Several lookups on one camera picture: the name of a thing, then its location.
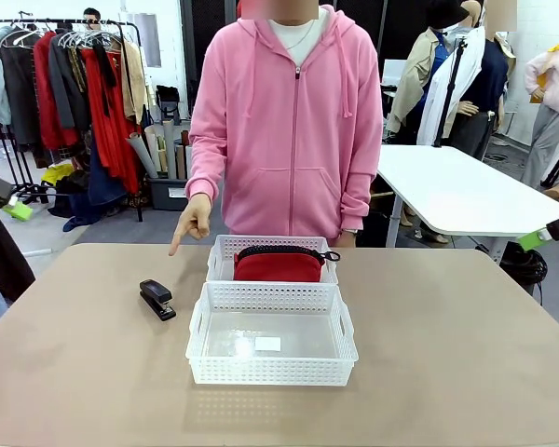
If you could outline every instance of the white label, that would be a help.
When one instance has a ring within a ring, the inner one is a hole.
[[[184,188],[168,188],[170,198],[186,198],[186,190]]]
[[[256,337],[254,339],[255,351],[281,351],[281,339],[279,337]]]

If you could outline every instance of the hoodie drawstring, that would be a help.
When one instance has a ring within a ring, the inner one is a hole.
[[[344,53],[344,45],[342,44],[342,35],[339,28],[335,27],[335,41],[337,42],[337,52],[339,53],[339,68],[342,76],[342,112],[344,118],[352,117],[348,100],[348,73],[346,71],[346,54]]]
[[[254,102],[254,81],[256,77],[256,64],[257,64],[257,41],[259,40],[259,32],[254,32],[254,39],[253,41],[253,48],[252,48],[252,60],[251,60],[251,84],[249,88],[251,90],[251,97],[249,98],[249,105],[246,108],[246,112],[244,112],[244,117],[250,119],[251,112],[252,112],[252,103]]]

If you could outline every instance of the gray storage bin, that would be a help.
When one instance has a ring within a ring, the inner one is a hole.
[[[188,204],[187,180],[148,179],[154,210],[182,211]]]

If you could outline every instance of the white plastic basket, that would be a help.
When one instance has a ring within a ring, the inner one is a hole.
[[[186,349],[195,383],[346,386],[358,360],[335,284],[203,286]]]
[[[234,279],[234,255],[253,245],[292,245],[316,250],[329,251],[324,237],[267,237],[267,236],[218,236],[211,248],[207,266],[207,281],[231,281]],[[320,282],[337,284],[335,264],[326,262],[321,270]]]

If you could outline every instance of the red pouch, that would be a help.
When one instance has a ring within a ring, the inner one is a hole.
[[[318,251],[290,245],[256,245],[234,257],[235,281],[320,282],[325,261],[338,262],[334,251]]]

